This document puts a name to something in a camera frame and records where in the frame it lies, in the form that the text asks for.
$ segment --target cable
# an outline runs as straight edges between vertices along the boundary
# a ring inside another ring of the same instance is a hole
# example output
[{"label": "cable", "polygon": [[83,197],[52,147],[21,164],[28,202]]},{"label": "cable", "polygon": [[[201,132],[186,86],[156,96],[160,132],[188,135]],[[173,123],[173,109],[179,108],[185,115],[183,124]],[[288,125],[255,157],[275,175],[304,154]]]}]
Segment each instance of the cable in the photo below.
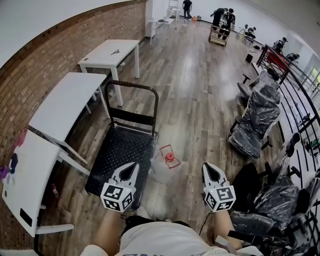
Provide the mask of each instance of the cable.
[{"label": "cable", "polygon": [[204,220],[204,222],[203,222],[203,224],[202,224],[202,227],[201,227],[201,229],[200,229],[200,232],[199,232],[199,236],[200,236],[200,234],[201,234],[202,229],[204,228],[204,225],[205,225],[206,222],[207,222],[207,219],[209,218],[209,216],[210,216],[211,214],[214,214],[214,213],[213,213],[213,212],[209,212],[209,213],[207,214],[207,216],[205,217],[205,220]]}]

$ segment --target purple object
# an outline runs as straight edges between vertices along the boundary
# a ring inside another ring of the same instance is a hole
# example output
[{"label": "purple object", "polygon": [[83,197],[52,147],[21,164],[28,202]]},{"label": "purple object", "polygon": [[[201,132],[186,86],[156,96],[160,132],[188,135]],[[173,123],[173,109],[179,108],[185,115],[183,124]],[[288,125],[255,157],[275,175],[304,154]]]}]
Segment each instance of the purple object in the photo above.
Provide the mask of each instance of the purple object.
[{"label": "purple object", "polygon": [[0,166],[0,179],[5,179],[10,172],[7,166]]}]

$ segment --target chair wrapped in plastic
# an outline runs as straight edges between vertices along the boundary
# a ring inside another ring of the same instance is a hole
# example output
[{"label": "chair wrapped in plastic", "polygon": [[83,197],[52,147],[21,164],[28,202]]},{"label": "chair wrapped in plastic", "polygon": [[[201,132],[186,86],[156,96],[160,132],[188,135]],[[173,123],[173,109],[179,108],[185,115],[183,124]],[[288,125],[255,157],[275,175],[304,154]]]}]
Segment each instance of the chair wrapped in plastic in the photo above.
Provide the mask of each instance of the chair wrapped in plastic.
[{"label": "chair wrapped in plastic", "polygon": [[240,90],[240,95],[245,100],[249,99],[251,93],[253,92],[253,88],[255,86],[261,87],[265,84],[272,86],[273,88],[277,89],[279,87],[279,84],[277,80],[279,79],[279,76],[277,77],[277,74],[274,74],[272,69],[262,70],[261,73],[257,76],[257,78],[250,83],[249,85],[246,85],[246,81],[249,79],[246,75],[244,75],[245,79],[243,82],[238,82],[238,88]]},{"label": "chair wrapped in plastic", "polygon": [[255,89],[243,116],[236,117],[228,141],[242,154],[258,159],[262,149],[272,147],[269,138],[263,146],[262,140],[280,115],[280,100],[280,93],[268,84]]}]

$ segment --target wooden floor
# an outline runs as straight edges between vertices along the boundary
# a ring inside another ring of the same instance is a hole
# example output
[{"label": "wooden floor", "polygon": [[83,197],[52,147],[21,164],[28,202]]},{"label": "wooden floor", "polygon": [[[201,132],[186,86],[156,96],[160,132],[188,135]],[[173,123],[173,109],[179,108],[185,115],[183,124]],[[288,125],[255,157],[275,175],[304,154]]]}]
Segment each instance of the wooden floor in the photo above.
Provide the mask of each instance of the wooden floor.
[{"label": "wooden floor", "polygon": [[[201,166],[210,162],[225,170],[232,182],[238,171],[250,160],[231,147],[228,134],[235,116],[244,110],[239,102],[237,82],[243,73],[256,74],[245,62],[249,48],[231,33],[226,47],[208,42],[210,25],[183,21],[172,25],[166,34],[140,45],[140,78],[134,78],[134,58],[120,67],[120,80],[153,87],[159,94],[156,131],[158,145],[171,144],[182,168],[176,179],[165,186],[148,177],[141,205],[153,219],[184,221],[196,232],[209,212],[203,191]],[[123,108],[135,113],[150,114],[154,98],[149,92],[125,88]],[[72,135],[72,144],[89,162],[90,170],[108,129],[109,120],[98,100],[90,106]],[[278,126],[271,133],[273,148],[266,148],[256,162],[258,171],[271,161],[281,145]],[[79,255],[92,241],[106,212],[98,196],[84,190],[87,177],[69,166],[60,166],[50,182],[55,183],[61,199],[48,191],[47,210],[42,225],[73,223],[74,230],[41,235],[39,249],[44,255]],[[210,217],[201,236],[210,243],[213,219]]]}]

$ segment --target brick wall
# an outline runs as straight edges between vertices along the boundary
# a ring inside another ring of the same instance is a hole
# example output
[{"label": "brick wall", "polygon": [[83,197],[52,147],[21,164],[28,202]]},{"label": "brick wall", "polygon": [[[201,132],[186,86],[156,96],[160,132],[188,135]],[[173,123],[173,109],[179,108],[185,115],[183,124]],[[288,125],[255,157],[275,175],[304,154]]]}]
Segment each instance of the brick wall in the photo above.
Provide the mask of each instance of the brick wall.
[{"label": "brick wall", "polygon": [[[0,69],[1,165],[8,165],[14,141],[52,88],[67,72],[80,72],[80,59],[107,39],[144,38],[145,11],[146,0],[134,0],[79,14],[44,31]],[[0,199],[0,249],[32,246]]]}]

